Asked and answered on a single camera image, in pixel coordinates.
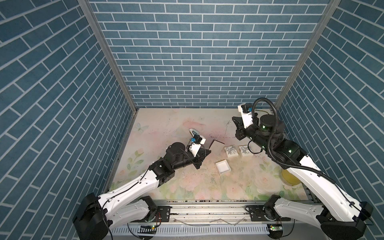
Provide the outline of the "white bow box lid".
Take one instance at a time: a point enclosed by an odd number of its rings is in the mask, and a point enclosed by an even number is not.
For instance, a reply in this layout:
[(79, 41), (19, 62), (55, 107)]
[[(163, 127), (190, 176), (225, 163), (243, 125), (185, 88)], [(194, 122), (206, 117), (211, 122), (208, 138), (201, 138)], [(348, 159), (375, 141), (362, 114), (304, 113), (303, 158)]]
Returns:
[(240, 156), (242, 158), (244, 157), (249, 157), (249, 156), (253, 156), (254, 154), (252, 154), (248, 148), (248, 146), (244, 145), (244, 146), (239, 146), (239, 153), (240, 153)]

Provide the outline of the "white bow gift box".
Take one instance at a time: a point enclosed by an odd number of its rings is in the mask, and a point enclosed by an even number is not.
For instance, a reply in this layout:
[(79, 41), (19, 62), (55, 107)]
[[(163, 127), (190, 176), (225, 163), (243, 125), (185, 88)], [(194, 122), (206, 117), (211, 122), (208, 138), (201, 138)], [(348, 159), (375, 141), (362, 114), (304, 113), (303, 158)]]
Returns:
[(224, 147), (224, 151), (228, 158), (239, 156), (238, 150), (235, 145)]

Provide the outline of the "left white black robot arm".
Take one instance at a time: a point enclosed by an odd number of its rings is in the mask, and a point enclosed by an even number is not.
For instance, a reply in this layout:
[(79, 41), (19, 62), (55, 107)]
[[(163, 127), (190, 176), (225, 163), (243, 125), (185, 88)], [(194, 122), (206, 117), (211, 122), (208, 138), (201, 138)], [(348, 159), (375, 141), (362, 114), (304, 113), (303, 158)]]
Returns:
[(102, 240), (111, 230), (123, 224), (151, 220), (157, 205), (146, 193), (171, 180), (177, 169), (188, 165), (199, 169), (210, 153), (202, 144), (185, 146), (176, 142), (167, 148), (164, 157), (153, 162), (144, 174), (131, 182), (99, 196), (89, 193), (73, 217), (79, 239)]

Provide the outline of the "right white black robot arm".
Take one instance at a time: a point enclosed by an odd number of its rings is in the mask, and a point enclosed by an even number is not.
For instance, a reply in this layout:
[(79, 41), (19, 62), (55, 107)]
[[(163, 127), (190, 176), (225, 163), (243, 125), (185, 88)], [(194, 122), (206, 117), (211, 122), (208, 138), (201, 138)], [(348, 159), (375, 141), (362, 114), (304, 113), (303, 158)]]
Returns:
[(250, 139), (262, 150), (267, 150), (272, 136), (268, 157), (275, 157), (284, 170), (298, 178), (321, 201), (319, 205), (291, 202), (272, 195), (264, 205), (265, 217), (270, 220), (290, 218), (321, 229), (332, 240), (357, 240), (367, 228), (365, 220), (371, 217), (373, 207), (360, 202), (343, 191), (333, 180), (322, 176), (322, 171), (307, 152), (297, 143), (284, 137), (285, 124), (279, 121), (277, 130), (274, 115), (263, 115), (253, 122), (250, 113), (232, 118), (237, 130), (236, 138)]

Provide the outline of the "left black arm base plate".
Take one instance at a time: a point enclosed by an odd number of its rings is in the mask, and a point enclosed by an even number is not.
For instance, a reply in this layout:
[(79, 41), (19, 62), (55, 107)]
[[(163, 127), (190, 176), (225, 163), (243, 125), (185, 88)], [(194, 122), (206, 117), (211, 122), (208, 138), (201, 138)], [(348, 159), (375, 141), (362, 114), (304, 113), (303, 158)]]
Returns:
[(171, 206), (158, 206), (156, 211), (150, 211), (142, 220), (136, 220), (134, 223), (159, 223), (170, 221)]

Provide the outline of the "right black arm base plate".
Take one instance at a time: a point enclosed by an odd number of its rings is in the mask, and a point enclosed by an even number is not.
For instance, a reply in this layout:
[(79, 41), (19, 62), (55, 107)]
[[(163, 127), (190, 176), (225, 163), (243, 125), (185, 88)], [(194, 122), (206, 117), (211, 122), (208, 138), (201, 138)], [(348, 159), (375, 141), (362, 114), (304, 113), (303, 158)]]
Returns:
[(265, 207), (263, 205), (247, 205), (245, 210), (249, 213), (252, 222), (262, 221), (291, 221), (291, 218), (280, 217), (273, 208)]

